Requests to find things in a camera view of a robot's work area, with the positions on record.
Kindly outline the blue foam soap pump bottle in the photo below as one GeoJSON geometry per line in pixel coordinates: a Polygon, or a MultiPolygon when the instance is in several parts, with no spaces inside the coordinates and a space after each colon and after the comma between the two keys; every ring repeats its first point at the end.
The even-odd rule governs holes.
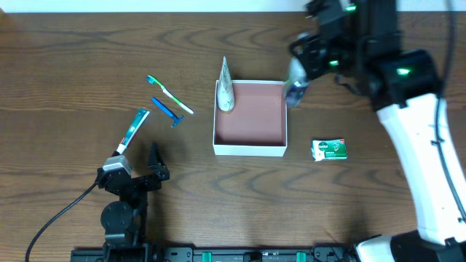
{"type": "Polygon", "coordinates": [[[297,107],[309,87],[309,79],[302,64],[295,57],[291,58],[283,87],[283,97],[287,107],[297,107]]]}

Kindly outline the white Pantene conditioner tube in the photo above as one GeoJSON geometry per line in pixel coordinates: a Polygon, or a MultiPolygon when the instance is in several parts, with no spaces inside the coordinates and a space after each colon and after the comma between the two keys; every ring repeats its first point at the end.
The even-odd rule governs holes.
{"type": "Polygon", "coordinates": [[[234,108],[234,89],[230,70],[227,64],[226,57],[223,59],[221,72],[218,79],[217,90],[217,106],[221,111],[230,112],[234,108]]]}

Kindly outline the green Dettol soap box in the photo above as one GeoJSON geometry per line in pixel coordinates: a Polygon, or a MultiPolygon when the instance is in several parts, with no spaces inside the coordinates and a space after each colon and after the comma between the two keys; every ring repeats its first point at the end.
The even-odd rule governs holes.
{"type": "Polygon", "coordinates": [[[312,157],[316,162],[328,160],[347,159],[347,147],[345,140],[313,140],[311,142],[312,157]]]}

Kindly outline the white box with pink interior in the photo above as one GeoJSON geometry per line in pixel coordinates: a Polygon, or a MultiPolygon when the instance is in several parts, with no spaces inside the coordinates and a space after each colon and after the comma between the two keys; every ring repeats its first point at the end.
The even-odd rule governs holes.
{"type": "Polygon", "coordinates": [[[213,150],[217,156],[277,156],[288,147],[283,83],[234,80],[230,112],[214,106],[213,150]]]}

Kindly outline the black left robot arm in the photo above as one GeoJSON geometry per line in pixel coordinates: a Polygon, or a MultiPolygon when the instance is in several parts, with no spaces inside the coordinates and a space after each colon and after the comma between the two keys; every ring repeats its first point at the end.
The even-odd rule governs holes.
{"type": "Polygon", "coordinates": [[[100,217],[109,247],[135,247],[145,237],[148,193],[161,189],[162,181],[170,178],[156,143],[151,145],[147,167],[150,174],[132,177],[133,168],[126,156],[115,152],[97,171],[98,188],[119,197],[100,217]]]}

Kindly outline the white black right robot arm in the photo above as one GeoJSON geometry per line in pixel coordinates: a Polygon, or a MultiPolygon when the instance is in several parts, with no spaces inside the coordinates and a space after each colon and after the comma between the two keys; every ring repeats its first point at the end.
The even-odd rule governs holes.
{"type": "Polygon", "coordinates": [[[415,231],[355,243],[346,261],[463,261],[465,177],[450,135],[444,90],[423,49],[405,51],[393,0],[311,1],[318,32],[292,43],[307,78],[333,73],[367,97],[400,159],[414,201],[415,231]]]}

